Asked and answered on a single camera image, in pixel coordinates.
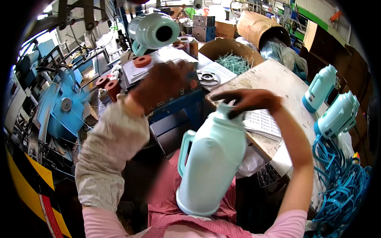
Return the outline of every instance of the metal disc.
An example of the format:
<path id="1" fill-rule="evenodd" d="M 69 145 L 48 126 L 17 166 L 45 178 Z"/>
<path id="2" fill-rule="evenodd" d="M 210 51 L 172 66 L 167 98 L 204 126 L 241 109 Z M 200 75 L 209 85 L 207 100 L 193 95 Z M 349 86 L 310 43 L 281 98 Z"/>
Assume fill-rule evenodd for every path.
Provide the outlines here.
<path id="1" fill-rule="evenodd" d="M 205 86 L 214 86 L 221 83 L 219 76 L 213 72 L 200 71 L 197 72 L 197 76 L 199 77 L 200 83 Z"/>
<path id="2" fill-rule="evenodd" d="M 68 97 L 64 97 L 61 99 L 61 109 L 64 112 L 67 112 L 71 109 L 72 106 L 72 101 Z"/>

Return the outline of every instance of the thermos opening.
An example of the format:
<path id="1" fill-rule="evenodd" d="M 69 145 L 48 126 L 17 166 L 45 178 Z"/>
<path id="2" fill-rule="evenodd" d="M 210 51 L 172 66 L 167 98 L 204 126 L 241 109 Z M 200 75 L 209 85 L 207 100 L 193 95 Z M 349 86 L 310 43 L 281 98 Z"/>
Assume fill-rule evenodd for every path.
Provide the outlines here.
<path id="1" fill-rule="evenodd" d="M 156 38 L 161 42 L 166 42 L 172 37 L 172 28 L 169 26 L 162 26 L 156 32 Z"/>

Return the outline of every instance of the pink shirt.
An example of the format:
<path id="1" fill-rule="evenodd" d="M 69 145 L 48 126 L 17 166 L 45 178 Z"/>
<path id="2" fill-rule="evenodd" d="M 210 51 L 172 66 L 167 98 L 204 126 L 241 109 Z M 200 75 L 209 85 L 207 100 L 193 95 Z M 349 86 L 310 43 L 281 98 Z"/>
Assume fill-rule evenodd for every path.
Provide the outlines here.
<path id="1" fill-rule="evenodd" d="M 117 215 L 103 208 L 86 207 L 82 210 L 87 238 L 121 238 L 129 235 L 124 231 Z M 265 234 L 252 234 L 252 237 L 267 236 L 270 238 L 303 237 L 307 213 L 302 210 L 292 210 L 281 214 Z M 130 237 L 141 238 L 150 228 Z M 171 225 L 164 238 L 225 238 L 202 227 L 189 223 L 186 225 Z"/>

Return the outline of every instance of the white paper sheet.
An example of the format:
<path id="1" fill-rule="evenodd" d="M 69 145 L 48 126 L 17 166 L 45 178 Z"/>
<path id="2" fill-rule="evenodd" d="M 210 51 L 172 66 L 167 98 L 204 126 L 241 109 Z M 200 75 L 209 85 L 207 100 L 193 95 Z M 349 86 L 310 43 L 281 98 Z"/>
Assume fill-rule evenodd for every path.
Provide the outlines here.
<path id="1" fill-rule="evenodd" d="M 247 130 L 254 133 L 275 140 L 282 137 L 277 123 L 266 109 L 247 112 L 243 123 Z"/>

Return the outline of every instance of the spray can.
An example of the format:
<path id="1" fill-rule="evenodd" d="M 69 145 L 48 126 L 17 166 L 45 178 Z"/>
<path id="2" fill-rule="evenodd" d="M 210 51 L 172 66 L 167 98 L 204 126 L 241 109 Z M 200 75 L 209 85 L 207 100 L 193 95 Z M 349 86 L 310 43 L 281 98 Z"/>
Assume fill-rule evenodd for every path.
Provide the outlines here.
<path id="1" fill-rule="evenodd" d="M 112 102 L 107 89 L 100 88 L 98 90 L 98 98 L 105 106 Z"/>
<path id="2" fill-rule="evenodd" d="M 189 43 L 189 55 L 199 59 L 199 42 L 195 38 Z"/>
<path id="3" fill-rule="evenodd" d="M 184 45 L 184 51 L 189 54 L 189 39 L 188 37 L 180 37 L 181 44 Z"/>

